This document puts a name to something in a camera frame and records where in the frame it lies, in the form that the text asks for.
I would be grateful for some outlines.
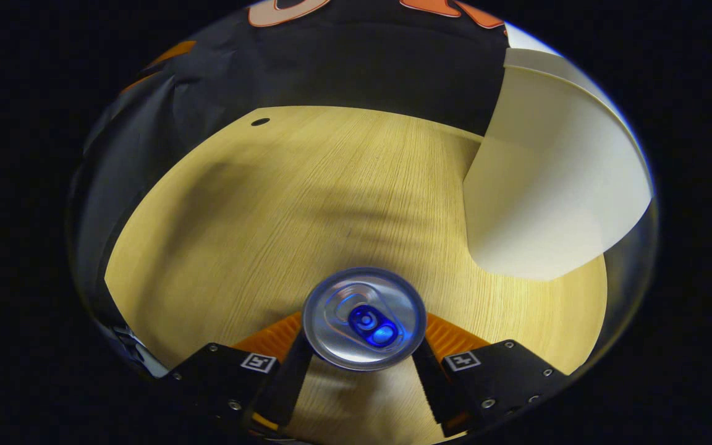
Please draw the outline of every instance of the wood grain surface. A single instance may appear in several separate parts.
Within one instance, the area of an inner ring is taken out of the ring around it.
[[[260,126],[252,122],[271,119]],[[116,242],[106,282],[168,367],[300,310],[348,267],[413,284],[427,310],[491,343],[514,338],[563,372],[603,323],[603,256],[554,281],[494,276],[466,244],[462,183],[482,137],[336,107],[258,109],[156,184]],[[354,373],[313,359],[288,427],[315,443],[434,443],[413,363]]]

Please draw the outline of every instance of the can lid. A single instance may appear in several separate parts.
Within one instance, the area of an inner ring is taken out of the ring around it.
[[[352,371],[378,371],[417,349],[427,315],[405,279],[381,268],[350,268],[313,289],[302,324],[320,358]]]

